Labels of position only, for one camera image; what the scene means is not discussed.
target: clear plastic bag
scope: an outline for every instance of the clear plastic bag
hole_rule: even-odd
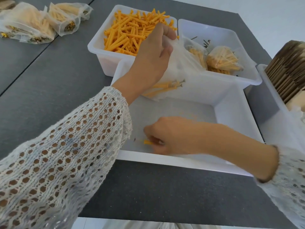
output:
[[[227,46],[217,46],[207,57],[207,65],[220,70],[240,71],[243,66],[238,63],[238,58]]]
[[[50,4],[47,19],[60,36],[76,32],[81,22],[81,16],[66,13],[53,3]]]
[[[169,45],[173,47],[168,67],[161,80],[143,93],[143,96],[156,101],[164,99],[169,93],[173,96],[172,93],[176,89],[183,88],[183,85],[192,78],[192,74],[205,71],[199,59],[187,51],[178,39],[170,40],[163,36],[162,44],[163,48]]]
[[[46,14],[47,7],[44,11],[39,11],[25,2],[19,3],[12,10],[2,11],[1,36],[32,44],[51,42],[55,38],[55,31],[48,23]]]
[[[184,36],[181,36],[179,42],[183,43],[184,48],[198,58],[198,61],[205,70],[208,69],[206,63],[208,51],[203,46]]]
[[[88,20],[93,8],[85,3],[58,3],[55,6],[60,8],[66,14],[80,16],[81,20]]]

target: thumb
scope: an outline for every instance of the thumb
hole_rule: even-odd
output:
[[[161,52],[160,59],[161,59],[161,62],[163,64],[166,64],[166,68],[168,66],[168,62],[170,60],[170,55],[171,55],[172,52],[173,52],[173,47],[172,46],[167,46]]]
[[[152,144],[151,146],[154,151],[154,154],[167,155],[170,153],[170,150],[166,145]]]

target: table surface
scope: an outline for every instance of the table surface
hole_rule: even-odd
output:
[[[0,159],[111,83],[87,44],[116,4],[234,30],[255,62],[271,60],[238,14],[172,0],[60,0],[77,1],[94,11],[76,33],[45,45],[0,40]],[[80,216],[294,228],[251,177],[120,160]]]

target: knit sleeve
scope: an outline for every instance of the knit sleeve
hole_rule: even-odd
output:
[[[0,229],[71,228],[132,131],[112,87],[0,161]]]
[[[298,228],[305,229],[305,154],[278,147],[279,166],[271,181],[257,181],[273,203]]]

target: person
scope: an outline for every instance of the person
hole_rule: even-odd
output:
[[[131,134],[128,106],[167,69],[173,48],[162,48],[163,35],[176,38],[169,27],[158,24],[131,69],[112,87],[2,159],[0,229],[72,227]],[[144,131],[157,154],[211,154],[245,169],[288,219],[305,228],[302,153],[262,144],[225,125],[180,117],[160,118]]]

